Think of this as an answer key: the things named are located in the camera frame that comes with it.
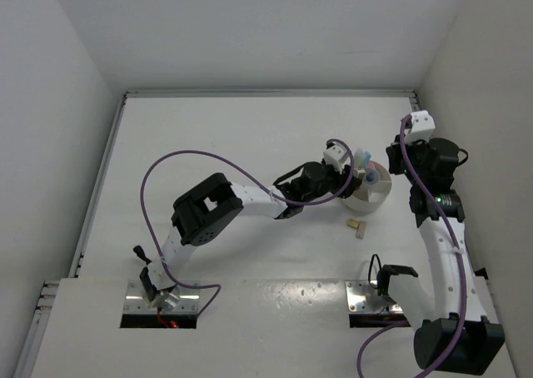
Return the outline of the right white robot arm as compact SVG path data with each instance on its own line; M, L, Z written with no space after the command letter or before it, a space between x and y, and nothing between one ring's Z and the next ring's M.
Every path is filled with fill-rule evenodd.
M504 345L505 333L490 321L478 296L464 243L466 215L451 187L468 154L444 138L396 139L386 153L390 173L411 183L409 205L426 246L433 292L424 290L413 267L384 265L377 293L402 309L422 370L481 376Z

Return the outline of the blue highlighter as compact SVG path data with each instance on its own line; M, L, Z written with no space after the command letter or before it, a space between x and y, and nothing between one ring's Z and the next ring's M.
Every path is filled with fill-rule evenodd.
M366 167L370 160L371 160L371 153L369 151L365 151L362 166Z

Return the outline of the clear blue pen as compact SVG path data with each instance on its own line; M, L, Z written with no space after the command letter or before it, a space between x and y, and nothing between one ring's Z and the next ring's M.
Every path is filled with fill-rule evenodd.
M369 185L373 185L376 183L377 180L377 173L374 170L369 171L366 174L366 183Z

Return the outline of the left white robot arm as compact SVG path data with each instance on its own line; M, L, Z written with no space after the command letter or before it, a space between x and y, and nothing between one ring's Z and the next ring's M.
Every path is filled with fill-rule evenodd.
M177 285L167 268L184 266L197 247L217 238L237 216L285 220L320 197L337 194L347 199L360 186L361 179L350 173L349 165L337 168L324 161L307 162L266 190L230 182L221 172L212 174L174 201L170 231L157 260L147 258L140 246L134 247L146 263L140 279L147 300L161 303Z

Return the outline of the yellow highlighter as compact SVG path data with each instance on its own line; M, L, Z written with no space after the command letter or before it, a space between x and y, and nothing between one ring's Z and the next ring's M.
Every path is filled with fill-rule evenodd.
M364 167L367 164L369 155L370 155L369 152L364 152L362 154L362 157L361 157L361 160L360 160L360 163L359 163L359 167Z

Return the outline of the pink eraser case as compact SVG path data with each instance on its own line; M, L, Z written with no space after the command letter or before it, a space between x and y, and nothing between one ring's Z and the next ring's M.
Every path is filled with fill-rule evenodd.
M376 164L374 162L368 162L367 167L368 167L368 172L366 174L366 179L369 182L378 180L380 178L380 173L376 168Z

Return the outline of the green highlighter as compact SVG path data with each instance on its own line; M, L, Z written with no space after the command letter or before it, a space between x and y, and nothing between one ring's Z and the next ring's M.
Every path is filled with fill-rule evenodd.
M360 163L360 160L361 160L361 157L362 157L362 154L364 153L364 151L360 148L357 148L355 153L354 153L354 167L355 168L358 168L359 167L359 163Z

